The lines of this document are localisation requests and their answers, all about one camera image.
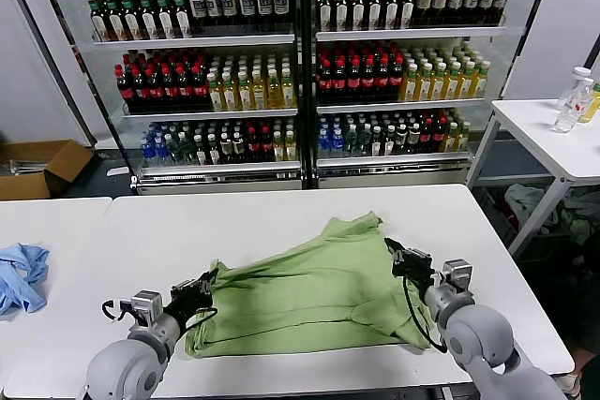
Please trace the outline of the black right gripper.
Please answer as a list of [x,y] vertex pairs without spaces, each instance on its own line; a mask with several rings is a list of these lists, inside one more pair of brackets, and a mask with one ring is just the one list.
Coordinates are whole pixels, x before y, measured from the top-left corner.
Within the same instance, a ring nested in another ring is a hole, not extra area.
[[432,257],[429,253],[415,248],[403,250],[401,243],[386,237],[384,242],[392,255],[392,275],[405,277],[416,286],[431,286],[433,284]]

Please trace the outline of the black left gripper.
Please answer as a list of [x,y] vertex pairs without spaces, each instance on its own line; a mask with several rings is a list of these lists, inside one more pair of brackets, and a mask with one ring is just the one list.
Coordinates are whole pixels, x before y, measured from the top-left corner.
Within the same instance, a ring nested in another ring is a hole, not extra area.
[[213,313],[212,285],[216,283],[220,261],[214,259],[210,271],[203,273],[197,281],[185,281],[171,288],[168,315],[179,324],[186,324],[197,314]]

